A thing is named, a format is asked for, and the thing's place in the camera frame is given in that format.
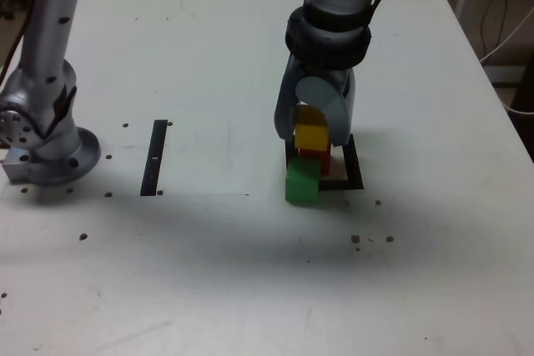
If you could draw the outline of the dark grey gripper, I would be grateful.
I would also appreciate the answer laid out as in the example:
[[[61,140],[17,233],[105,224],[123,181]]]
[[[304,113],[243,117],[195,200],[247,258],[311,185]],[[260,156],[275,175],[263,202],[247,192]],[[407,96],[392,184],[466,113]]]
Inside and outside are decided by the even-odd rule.
[[[300,100],[324,114],[331,143],[344,146],[351,134],[354,98],[352,69],[313,67],[290,56],[275,107],[275,130],[281,139],[291,140],[295,128],[292,110]]]

